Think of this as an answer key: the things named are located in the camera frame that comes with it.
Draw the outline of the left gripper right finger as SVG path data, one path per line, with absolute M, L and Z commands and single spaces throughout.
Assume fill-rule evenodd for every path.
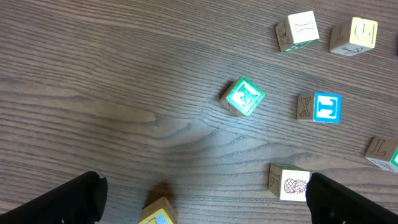
M 397 224 L 397 214 L 315 172 L 306 191 L 313 224 Z

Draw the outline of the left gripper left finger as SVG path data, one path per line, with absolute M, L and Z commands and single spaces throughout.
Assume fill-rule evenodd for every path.
M 1 223 L 94 224 L 103 216 L 107 193 L 107 178 L 89 171 L 2 214 Z

